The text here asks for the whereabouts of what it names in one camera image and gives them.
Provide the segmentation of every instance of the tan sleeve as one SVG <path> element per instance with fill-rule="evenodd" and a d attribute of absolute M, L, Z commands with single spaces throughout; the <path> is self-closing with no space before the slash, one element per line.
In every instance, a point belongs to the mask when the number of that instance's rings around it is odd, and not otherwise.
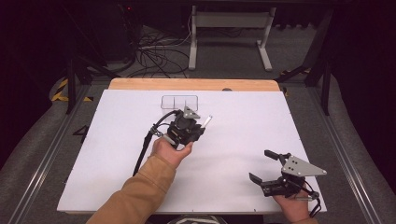
<path fill-rule="evenodd" d="M 318 221 L 315 218 L 307 218 L 298 222 L 293 222 L 291 224 L 318 224 Z"/>
<path fill-rule="evenodd" d="M 167 161 L 157 155 L 150 156 L 139 172 L 111 195 L 87 223 L 145 223 L 163 203 L 175 174 L 176 170 Z"/>

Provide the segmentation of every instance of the white board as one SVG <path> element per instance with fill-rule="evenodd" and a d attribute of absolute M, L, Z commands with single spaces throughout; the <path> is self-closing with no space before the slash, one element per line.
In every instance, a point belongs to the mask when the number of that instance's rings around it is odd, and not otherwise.
<path fill-rule="evenodd" d="M 281 176 L 280 162 L 264 156 L 265 149 L 309 161 L 281 91 L 116 90 L 103 93 L 58 211 L 94 212 L 132 176 L 144 137 L 164 114 L 164 95 L 196 95 L 198 123 L 209 115 L 213 119 L 178 167 L 157 213 L 279 212 L 279 206 L 263 196 L 248 173 L 263 181 Z M 320 192 L 314 177 L 307 181 Z M 326 211 L 320 199 L 322 211 Z"/>

